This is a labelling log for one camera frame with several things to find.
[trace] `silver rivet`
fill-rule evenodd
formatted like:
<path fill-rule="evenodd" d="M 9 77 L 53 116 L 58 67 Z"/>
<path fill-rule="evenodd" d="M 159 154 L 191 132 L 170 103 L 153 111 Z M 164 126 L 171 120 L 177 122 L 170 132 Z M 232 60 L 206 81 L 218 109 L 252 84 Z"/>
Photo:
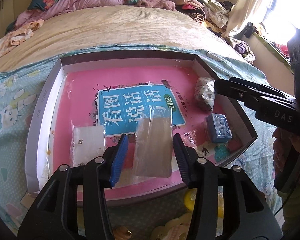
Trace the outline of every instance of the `silver rivet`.
<path fill-rule="evenodd" d="M 198 158 L 197 162 L 200 164 L 205 164 L 205 163 L 207 163 L 207 160 L 205 158 Z"/>
<path fill-rule="evenodd" d="M 102 158 L 102 157 L 97 157 L 97 158 L 94 159 L 95 163 L 103 163 L 104 161 L 105 161 L 105 159 Z"/>
<path fill-rule="evenodd" d="M 232 166 L 232 169 L 233 169 L 235 172 L 240 172 L 240 171 L 242 170 L 241 167 L 238 166 L 238 165 Z"/>
<path fill-rule="evenodd" d="M 68 169 L 68 165 L 66 165 L 66 164 L 63 164 L 59 167 L 59 170 L 61 170 L 61 171 L 66 171 L 67 169 Z"/>

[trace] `blue pencil sharpener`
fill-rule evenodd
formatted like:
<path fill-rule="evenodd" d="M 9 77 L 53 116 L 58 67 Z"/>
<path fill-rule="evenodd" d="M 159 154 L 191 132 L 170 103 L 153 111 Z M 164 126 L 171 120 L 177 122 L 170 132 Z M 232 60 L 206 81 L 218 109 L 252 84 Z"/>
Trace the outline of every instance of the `blue pencil sharpener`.
<path fill-rule="evenodd" d="M 226 143 L 231 139 L 231 131 L 224 114 L 210 114 L 207 124 L 211 142 Z"/>

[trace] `black cable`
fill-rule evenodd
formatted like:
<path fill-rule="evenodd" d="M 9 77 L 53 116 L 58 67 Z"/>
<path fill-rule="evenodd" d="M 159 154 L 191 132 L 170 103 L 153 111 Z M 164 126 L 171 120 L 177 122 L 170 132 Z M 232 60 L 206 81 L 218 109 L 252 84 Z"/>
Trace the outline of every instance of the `black cable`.
<path fill-rule="evenodd" d="M 280 212 L 280 210 L 282 210 L 282 208 L 287 204 L 289 198 L 290 198 L 291 195 L 293 194 L 293 192 L 294 192 L 294 190 L 295 190 L 295 188 L 296 188 L 296 186 L 297 186 L 297 184 L 298 184 L 298 182 L 299 182 L 299 179 L 300 179 L 300 173 L 299 173 L 299 175 L 298 175 L 298 178 L 297 178 L 296 182 L 293 184 L 292 190 L 291 190 L 291 192 L 289 193 L 288 197 L 286 198 L 285 202 L 282 204 L 281 208 L 279 208 L 279 209 L 277 210 L 277 212 L 274 214 L 275 216 L 276 216 L 276 215 Z"/>

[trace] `curtain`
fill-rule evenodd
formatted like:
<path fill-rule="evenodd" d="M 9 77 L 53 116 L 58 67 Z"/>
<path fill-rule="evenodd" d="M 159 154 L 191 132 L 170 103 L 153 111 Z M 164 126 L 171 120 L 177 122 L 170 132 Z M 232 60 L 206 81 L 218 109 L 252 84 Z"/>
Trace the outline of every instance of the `curtain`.
<path fill-rule="evenodd" d="M 253 22 L 261 5 L 262 0 L 238 0 L 229 12 L 227 28 L 222 37 L 234 36 L 242 31 L 247 22 Z"/>

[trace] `window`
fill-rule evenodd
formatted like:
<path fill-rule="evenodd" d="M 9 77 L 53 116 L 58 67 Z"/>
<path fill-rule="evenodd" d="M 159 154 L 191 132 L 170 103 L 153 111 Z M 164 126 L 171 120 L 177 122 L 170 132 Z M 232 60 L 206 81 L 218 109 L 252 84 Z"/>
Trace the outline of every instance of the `window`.
<path fill-rule="evenodd" d="M 264 0 L 268 4 L 263 23 L 268 38 L 278 44 L 287 44 L 300 29 L 300 0 Z"/>

